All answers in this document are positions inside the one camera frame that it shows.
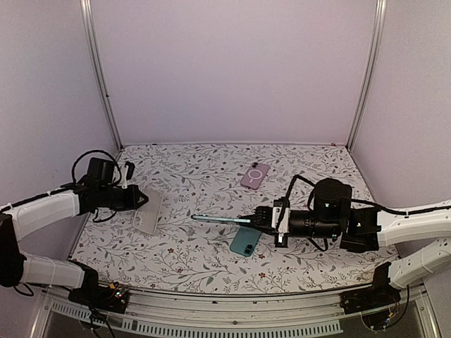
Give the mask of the purple phone with ring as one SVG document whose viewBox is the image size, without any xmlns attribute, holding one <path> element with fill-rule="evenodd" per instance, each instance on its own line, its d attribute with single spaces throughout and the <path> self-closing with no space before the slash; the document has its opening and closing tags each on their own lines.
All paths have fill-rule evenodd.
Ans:
<svg viewBox="0 0 451 338">
<path fill-rule="evenodd" d="M 270 168 L 271 167 L 265 163 L 254 162 L 242 176 L 240 185 L 248 189 L 257 190 L 265 180 Z"/>
</svg>

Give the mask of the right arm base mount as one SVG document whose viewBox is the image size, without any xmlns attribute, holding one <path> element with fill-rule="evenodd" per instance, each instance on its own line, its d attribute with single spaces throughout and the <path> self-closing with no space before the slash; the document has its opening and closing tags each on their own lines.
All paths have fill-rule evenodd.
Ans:
<svg viewBox="0 0 451 338">
<path fill-rule="evenodd" d="M 369 287 L 340 294 L 340 307 L 345 314 L 371 310 L 388 306 L 401 300 L 400 291 L 390 285 L 388 277 L 391 262 L 378 266 Z"/>
</svg>

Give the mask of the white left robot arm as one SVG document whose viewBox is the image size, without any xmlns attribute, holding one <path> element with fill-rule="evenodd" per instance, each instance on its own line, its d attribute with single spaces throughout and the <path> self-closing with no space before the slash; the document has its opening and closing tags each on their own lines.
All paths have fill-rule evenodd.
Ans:
<svg viewBox="0 0 451 338">
<path fill-rule="evenodd" d="M 76 289 L 89 305 L 105 298 L 104 289 L 91 279 L 96 271 L 70 261 L 26 254 L 18 243 L 49 225 L 66 218 L 107 208 L 113 213 L 135 211 L 149 197 L 136 184 L 128 184 L 135 166 L 102 158 L 91 158 L 79 180 L 1 209 L 1 286 L 41 284 Z"/>
</svg>

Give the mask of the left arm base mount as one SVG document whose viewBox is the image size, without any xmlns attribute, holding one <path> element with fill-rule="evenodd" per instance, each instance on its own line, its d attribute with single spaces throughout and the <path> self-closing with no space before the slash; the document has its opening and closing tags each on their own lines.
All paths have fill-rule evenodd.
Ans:
<svg viewBox="0 0 451 338">
<path fill-rule="evenodd" d="M 68 300 L 89 308 L 124 314 L 130 293 L 128 287 L 119 282 L 112 282 L 108 286 L 99 284 L 99 274 L 93 268 L 70 261 L 81 267 L 84 274 L 81 288 L 69 291 Z"/>
</svg>

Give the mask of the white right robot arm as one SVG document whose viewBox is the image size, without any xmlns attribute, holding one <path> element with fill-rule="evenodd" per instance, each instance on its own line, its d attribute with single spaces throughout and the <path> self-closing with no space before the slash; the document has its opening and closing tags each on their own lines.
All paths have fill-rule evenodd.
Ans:
<svg viewBox="0 0 451 338">
<path fill-rule="evenodd" d="M 361 200 L 352 204 L 352 187 L 326 178 L 313 185 L 308 211 L 293 211 L 290 194 L 274 201 L 271 230 L 277 247 L 286 247 L 289 237 L 339 240 L 340 248 L 352 253 L 377 251 L 402 242 L 432 239 L 432 243 L 395 263 L 375 269 L 382 275 L 364 292 L 371 307 L 390 298 L 392 288 L 404 289 L 440 266 L 450 262 L 450 202 L 443 201 L 416 208 L 389 209 Z"/>
</svg>

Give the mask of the blue phone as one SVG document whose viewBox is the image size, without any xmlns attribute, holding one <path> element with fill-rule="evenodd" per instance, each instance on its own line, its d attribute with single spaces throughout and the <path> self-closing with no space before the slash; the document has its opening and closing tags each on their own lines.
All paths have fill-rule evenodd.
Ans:
<svg viewBox="0 0 451 338">
<path fill-rule="evenodd" d="M 237 231 L 229 249 L 235 253 L 244 257 L 250 257 L 260 239 L 261 232 L 248 227 L 240 227 Z"/>
</svg>

